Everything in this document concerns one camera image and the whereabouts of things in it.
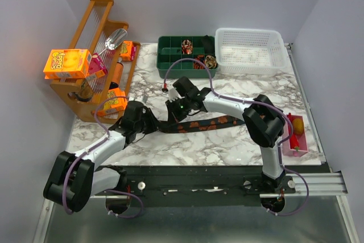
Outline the black orange floral tie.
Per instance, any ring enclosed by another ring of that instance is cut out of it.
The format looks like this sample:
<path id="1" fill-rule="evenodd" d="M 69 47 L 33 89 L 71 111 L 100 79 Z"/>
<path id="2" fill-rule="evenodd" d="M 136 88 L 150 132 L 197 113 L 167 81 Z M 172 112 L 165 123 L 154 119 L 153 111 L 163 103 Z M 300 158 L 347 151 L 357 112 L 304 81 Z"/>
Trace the black orange floral tie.
<path id="1" fill-rule="evenodd" d="M 220 116 L 207 120 L 180 122 L 182 129 L 179 132 L 170 132 L 167 134 L 194 133 L 200 131 L 211 131 L 224 129 L 235 126 L 245 125 L 244 120 L 237 119 L 232 116 Z"/>

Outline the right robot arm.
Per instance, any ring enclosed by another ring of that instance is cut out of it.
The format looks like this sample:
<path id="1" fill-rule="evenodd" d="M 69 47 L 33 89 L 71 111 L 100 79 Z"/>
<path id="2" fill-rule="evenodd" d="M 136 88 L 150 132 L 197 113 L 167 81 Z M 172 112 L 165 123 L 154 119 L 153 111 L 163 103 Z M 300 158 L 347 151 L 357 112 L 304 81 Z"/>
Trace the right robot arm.
<path id="1" fill-rule="evenodd" d="M 281 188 L 286 173 L 281 139 L 286 116 L 267 96 L 260 94 L 246 99 L 219 94 L 213 87 L 199 90 L 187 77 L 178 79 L 170 88 L 163 83 L 162 91 L 168 94 L 166 104 L 175 118 L 185 118 L 191 110 L 196 110 L 222 113 L 243 121 L 250 138 L 260 148 L 263 189 L 273 193 Z"/>

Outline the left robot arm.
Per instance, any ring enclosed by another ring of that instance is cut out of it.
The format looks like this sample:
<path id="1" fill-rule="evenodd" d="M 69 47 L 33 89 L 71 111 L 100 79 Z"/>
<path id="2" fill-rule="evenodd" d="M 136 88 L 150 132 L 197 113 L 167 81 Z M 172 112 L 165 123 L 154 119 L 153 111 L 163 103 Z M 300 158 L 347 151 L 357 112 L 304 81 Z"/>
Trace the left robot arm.
<path id="1" fill-rule="evenodd" d="M 121 194 L 126 188 L 121 172 L 113 168 L 97 169 L 113 154 L 132 144 L 137 134 L 154 133 L 166 124 L 142 102 L 129 102 L 123 116 L 106 129 L 101 139 L 75 153 L 63 151 L 56 157 L 43 197 L 72 214 L 83 209 L 96 193 L 108 189 L 115 195 Z"/>

